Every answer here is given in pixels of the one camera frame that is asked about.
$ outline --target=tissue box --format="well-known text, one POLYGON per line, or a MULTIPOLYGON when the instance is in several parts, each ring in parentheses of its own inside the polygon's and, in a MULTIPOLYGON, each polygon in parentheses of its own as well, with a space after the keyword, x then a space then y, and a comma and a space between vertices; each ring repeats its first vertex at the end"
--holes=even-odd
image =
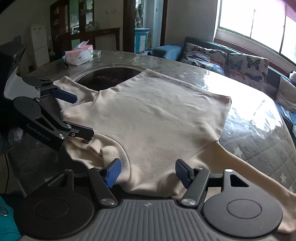
POLYGON ((93 57, 94 48, 92 45, 84 41, 71 51, 66 51, 66 62, 72 65, 81 65, 89 61, 93 57))

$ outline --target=blue sofa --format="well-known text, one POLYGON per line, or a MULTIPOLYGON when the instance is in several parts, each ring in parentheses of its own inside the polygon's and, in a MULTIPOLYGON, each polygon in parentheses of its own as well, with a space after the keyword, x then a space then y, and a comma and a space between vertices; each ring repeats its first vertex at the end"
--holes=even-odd
MULTIPOLYGON (((191 38, 191 37, 186 37, 185 41, 184 41, 184 46, 165 45, 165 46, 161 46, 161 47, 156 47, 156 48, 151 49, 148 52, 148 55, 159 57, 159 58, 166 58, 166 59, 171 59, 171 60, 175 60, 175 61, 180 61, 182 59, 183 50, 185 48, 186 43, 192 43, 192 44, 201 46, 203 48, 218 49, 218 50, 224 51, 227 54, 241 53, 237 50, 226 47, 224 45, 220 45, 217 43, 208 42, 208 41, 204 41, 204 40, 199 40, 199 39, 195 39, 195 38, 191 38)), ((266 80, 266 84, 267 84, 266 85, 266 94, 269 97, 271 97, 273 100, 276 99, 276 93, 279 88, 279 82, 280 82, 281 77, 290 81, 285 75, 281 74, 280 72, 278 72, 274 68, 268 67, 268 74, 267 74, 267 80, 266 80)), ((279 113, 283 117, 288 129, 289 129, 289 132, 292 136, 294 144, 296 144, 295 134, 293 134, 293 131, 292 131, 293 130, 293 122, 292 122, 291 118, 289 118, 286 115, 286 113, 283 112, 280 105, 276 104, 276 106, 279 110, 279 113)))

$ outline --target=refrigerator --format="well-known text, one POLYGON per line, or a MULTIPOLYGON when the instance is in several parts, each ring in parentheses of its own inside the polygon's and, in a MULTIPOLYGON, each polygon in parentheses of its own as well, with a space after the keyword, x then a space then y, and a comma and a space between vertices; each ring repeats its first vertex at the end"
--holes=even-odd
POLYGON ((38 68, 49 63, 45 23, 31 26, 31 39, 33 44, 34 67, 38 68))

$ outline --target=teal clothing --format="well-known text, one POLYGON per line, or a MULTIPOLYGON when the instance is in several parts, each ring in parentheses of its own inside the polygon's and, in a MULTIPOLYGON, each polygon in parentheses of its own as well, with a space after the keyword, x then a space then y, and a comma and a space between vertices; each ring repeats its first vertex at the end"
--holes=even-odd
POLYGON ((0 196, 0 241, 17 241, 21 238, 13 217, 13 209, 0 196))

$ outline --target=gray ribbed surface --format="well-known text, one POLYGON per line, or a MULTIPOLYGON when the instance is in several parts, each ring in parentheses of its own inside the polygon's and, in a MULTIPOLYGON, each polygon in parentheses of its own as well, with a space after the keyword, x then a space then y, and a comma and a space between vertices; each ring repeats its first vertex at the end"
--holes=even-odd
MULTIPOLYGON (((114 209, 101 210, 81 233, 63 241, 226 241, 201 219, 195 210, 173 200, 124 200, 114 209)), ((274 237, 262 239, 276 241, 274 237)), ((22 237, 20 241, 35 241, 22 237)))

